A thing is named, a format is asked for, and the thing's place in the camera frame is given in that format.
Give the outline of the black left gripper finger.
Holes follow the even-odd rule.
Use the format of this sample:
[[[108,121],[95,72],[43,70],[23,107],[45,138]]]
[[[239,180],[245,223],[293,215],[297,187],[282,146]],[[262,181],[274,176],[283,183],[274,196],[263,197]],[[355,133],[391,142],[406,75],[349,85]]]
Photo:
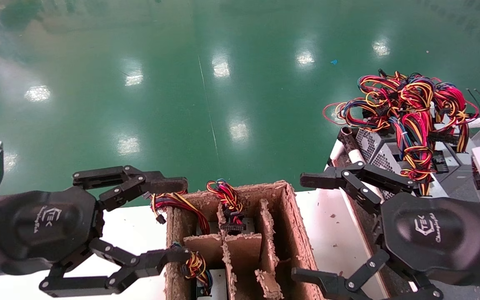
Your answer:
[[[73,174],[73,186],[84,190],[109,187],[99,195],[99,208],[112,211],[147,192],[174,193],[188,190],[185,177],[165,177],[160,171],[141,171],[131,165],[78,171]]]
[[[67,272],[78,267],[93,254],[119,266],[120,269],[108,277],[65,277]],[[134,255],[94,238],[85,244],[82,250],[56,262],[48,276],[40,283],[39,289],[53,298],[121,294],[138,279],[160,275],[166,264],[185,262],[189,258],[190,251],[185,247],[168,247]]]

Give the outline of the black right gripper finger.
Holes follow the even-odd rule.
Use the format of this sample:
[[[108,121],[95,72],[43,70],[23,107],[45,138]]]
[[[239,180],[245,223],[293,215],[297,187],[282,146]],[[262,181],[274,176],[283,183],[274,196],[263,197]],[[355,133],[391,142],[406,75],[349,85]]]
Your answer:
[[[317,285],[325,299],[369,300],[370,298],[363,292],[362,286],[382,267],[391,267],[393,262],[393,254],[378,250],[350,278],[345,278],[337,273],[294,267],[292,268],[292,280]],[[412,273],[404,269],[400,271],[415,283],[417,291],[394,296],[393,300],[442,300],[444,298],[442,291],[432,284],[423,272]]]
[[[402,175],[375,165],[356,162],[347,167],[329,166],[322,173],[303,172],[300,184],[305,188],[324,190],[343,189],[368,213],[381,212],[381,197],[372,187],[393,194],[393,199],[415,199],[412,194],[415,182]]]

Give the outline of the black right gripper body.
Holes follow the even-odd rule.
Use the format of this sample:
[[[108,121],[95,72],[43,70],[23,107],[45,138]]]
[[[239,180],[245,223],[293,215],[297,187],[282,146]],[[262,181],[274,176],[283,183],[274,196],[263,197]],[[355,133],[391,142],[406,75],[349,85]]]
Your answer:
[[[402,277],[480,286],[480,204],[405,192],[380,206],[381,247]]]

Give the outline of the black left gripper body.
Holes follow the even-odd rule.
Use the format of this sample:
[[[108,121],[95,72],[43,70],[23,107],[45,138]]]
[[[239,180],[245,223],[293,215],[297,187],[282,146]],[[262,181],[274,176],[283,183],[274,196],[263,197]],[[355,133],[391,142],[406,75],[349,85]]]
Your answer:
[[[0,195],[0,273],[49,270],[100,238],[103,226],[97,200],[79,187]]]

